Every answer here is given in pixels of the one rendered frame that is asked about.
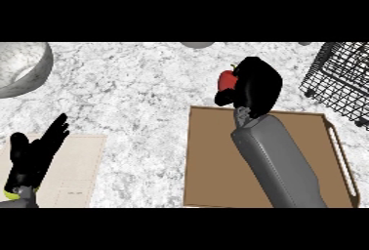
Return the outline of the white marble bowl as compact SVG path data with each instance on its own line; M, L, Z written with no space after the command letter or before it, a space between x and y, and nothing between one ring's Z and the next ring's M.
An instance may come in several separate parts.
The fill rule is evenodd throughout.
M53 66L47 42L0 42L0 99L36 90Z

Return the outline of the red bell pepper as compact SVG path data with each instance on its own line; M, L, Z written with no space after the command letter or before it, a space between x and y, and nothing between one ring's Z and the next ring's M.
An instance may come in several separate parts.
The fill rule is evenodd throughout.
M232 70L226 70L217 79L217 90L222 92L226 89L233 89L238 81L238 77L233 75Z

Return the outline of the beige placemat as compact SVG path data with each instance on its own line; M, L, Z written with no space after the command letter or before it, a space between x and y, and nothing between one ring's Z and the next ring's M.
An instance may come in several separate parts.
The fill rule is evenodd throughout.
M72 134L65 139L36 192L40 208L90 206L105 141L105 135Z

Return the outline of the brown wooden tray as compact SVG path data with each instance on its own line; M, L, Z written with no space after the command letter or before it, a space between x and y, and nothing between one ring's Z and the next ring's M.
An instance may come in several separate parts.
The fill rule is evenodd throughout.
M331 208L359 206L334 124L322 113L276 111L317 175L320 194ZM272 203L230 139L230 108L193 106L189 112L183 204L196 207L269 208Z

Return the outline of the grey round object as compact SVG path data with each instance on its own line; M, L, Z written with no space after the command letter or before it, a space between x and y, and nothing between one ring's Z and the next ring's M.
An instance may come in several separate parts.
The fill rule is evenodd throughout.
M214 42L180 42L180 43L183 44L183 46L192 49L204 49L214 44Z

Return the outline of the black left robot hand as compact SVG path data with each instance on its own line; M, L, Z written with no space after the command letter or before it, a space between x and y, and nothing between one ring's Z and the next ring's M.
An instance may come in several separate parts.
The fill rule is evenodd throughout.
M30 142L27 135L10 136L12 170L5 185L6 193L16 194L21 187L39 188L53 156L70 136L68 116L62 113L52 122L43 136Z

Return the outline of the yellow-green fruit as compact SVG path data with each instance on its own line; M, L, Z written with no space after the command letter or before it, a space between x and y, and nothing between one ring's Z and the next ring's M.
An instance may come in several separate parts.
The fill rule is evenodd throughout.
M16 187L13 189L5 189L3 193L10 200L16 200L21 198L19 189Z

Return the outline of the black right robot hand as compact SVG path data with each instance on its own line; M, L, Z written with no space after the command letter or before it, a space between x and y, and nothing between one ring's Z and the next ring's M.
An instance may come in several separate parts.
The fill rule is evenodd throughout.
M238 77L235 88L216 92L216 104L248 107L250 116L258 118L270 112L278 102L282 77L258 57L247 57L232 71Z

